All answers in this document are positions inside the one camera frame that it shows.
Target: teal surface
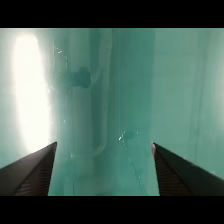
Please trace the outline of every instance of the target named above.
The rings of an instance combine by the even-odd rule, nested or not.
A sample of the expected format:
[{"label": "teal surface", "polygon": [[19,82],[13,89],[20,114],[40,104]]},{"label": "teal surface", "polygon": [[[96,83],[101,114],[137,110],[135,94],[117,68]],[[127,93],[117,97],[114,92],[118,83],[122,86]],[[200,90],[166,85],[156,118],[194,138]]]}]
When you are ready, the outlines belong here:
[{"label": "teal surface", "polygon": [[0,167],[57,141],[49,195],[159,195],[154,141],[224,178],[223,29],[7,29],[0,40]]}]

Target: glossy surface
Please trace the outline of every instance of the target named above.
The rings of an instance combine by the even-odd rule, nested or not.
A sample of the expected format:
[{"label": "glossy surface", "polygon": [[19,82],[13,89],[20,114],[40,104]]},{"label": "glossy surface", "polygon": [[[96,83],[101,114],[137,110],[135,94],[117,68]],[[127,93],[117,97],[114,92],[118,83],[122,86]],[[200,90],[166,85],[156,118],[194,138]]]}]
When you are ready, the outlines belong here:
[{"label": "glossy surface", "polygon": [[49,195],[158,195],[155,141],[224,178],[223,29],[2,33],[1,167],[57,141]]}]

